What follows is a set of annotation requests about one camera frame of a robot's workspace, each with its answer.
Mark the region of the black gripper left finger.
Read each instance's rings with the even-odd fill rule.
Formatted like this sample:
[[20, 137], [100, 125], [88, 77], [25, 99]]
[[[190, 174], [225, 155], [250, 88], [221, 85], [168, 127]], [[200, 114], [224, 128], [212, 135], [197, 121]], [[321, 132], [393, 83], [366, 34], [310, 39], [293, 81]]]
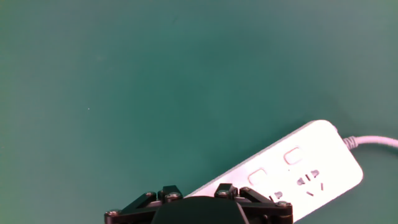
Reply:
[[158, 192], [144, 192], [123, 209], [112, 209], [104, 213], [105, 224], [150, 224], [161, 206], [183, 199], [176, 185], [164, 186]]

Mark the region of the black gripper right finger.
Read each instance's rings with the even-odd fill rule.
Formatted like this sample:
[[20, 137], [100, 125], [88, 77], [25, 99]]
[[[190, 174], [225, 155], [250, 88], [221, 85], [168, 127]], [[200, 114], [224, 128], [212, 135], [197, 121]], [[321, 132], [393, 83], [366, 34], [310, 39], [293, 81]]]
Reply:
[[227, 211], [243, 223], [293, 224], [293, 206], [286, 201], [275, 202], [250, 187], [237, 188], [233, 184], [220, 184], [213, 194], [234, 208]]

